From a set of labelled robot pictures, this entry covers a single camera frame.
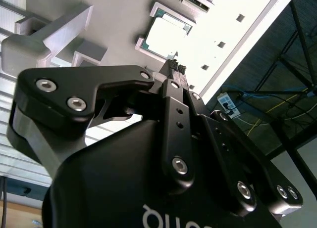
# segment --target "black metal bracket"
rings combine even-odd
[[[302,206],[294,186],[225,114],[210,117],[200,96],[186,90],[187,83],[166,76],[159,84],[136,66],[94,67],[92,75],[90,68],[59,70],[63,76],[39,68],[19,75],[9,124],[8,138],[16,149],[35,155],[53,177],[44,224],[55,219],[58,228],[127,227],[127,222],[140,227],[151,219],[139,219],[138,206],[150,206],[182,218],[195,214],[212,226],[221,224],[219,215],[225,226],[230,220],[237,227],[277,228],[271,213],[289,214]],[[74,75],[77,81],[70,80]],[[81,102],[70,105],[70,97]],[[143,115],[141,122],[85,146],[91,124],[134,113]],[[102,216],[99,208],[105,205],[111,211]],[[87,210],[98,218],[82,216]],[[263,219],[249,220],[260,214]]]

